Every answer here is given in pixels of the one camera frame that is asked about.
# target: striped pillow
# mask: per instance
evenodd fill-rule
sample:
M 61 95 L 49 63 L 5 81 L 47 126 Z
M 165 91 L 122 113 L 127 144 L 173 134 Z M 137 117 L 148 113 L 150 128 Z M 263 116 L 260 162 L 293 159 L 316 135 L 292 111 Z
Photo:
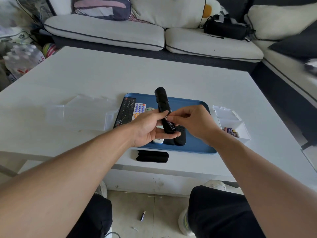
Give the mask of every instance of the striped pillow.
M 128 20 L 130 0 L 75 0 L 75 13 L 106 20 Z

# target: person's right hand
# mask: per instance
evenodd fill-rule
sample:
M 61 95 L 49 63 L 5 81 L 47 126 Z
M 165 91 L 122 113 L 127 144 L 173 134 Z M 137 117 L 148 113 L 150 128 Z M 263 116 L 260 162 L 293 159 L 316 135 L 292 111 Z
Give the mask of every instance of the person's right hand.
M 180 108 L 168 115 L 167 120 L 184 126 L 196 138 L 208 143 L 215 131 L 221 130 L 203 105 Z

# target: leg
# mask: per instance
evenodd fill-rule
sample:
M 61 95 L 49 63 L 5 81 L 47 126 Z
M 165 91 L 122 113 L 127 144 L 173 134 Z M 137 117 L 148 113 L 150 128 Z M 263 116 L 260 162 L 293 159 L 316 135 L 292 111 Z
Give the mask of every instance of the leg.
M 101 195 L 94 194 L 67 238 L 105 237 L 111 224 L 111 201 Z
M 188 224 L 197 238 L 265 238 L 245 196 L 205 186 L 191 192 Z

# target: table top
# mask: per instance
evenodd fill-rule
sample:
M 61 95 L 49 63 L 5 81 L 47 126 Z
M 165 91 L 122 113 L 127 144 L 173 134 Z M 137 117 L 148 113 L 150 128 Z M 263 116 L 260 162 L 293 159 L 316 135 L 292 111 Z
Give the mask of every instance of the table top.
M 235 110 L 252 138 L 246 145 L 291 176 L 311 186 L 317 173 L 277 113 L 247 72 L 64 47 L 0 92 L 0 152 L 28 159 L 54 157 L 101 132 L 68 130 L 45 122 L 45 105 L 78 94 L 121 103 L 126 93 L 202 100 Z M 169 151 L 166 164 L 138 162 L 129 149 L 113 166 L 148 173 L 234 181 L 218 154 Z

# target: white pillow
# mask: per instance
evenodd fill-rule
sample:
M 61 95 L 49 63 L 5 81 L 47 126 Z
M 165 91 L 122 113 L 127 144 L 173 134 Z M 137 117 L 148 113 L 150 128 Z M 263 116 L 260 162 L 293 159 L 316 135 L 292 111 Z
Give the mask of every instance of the white pillow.
M 206 0 L 130 0 L 131 13 L 164 28 L 198 28 Z
M 317 20 L 317 2 L 303 6 L 254 5 L 244 16 L 259 40 L 281 40 L 299 34 Z

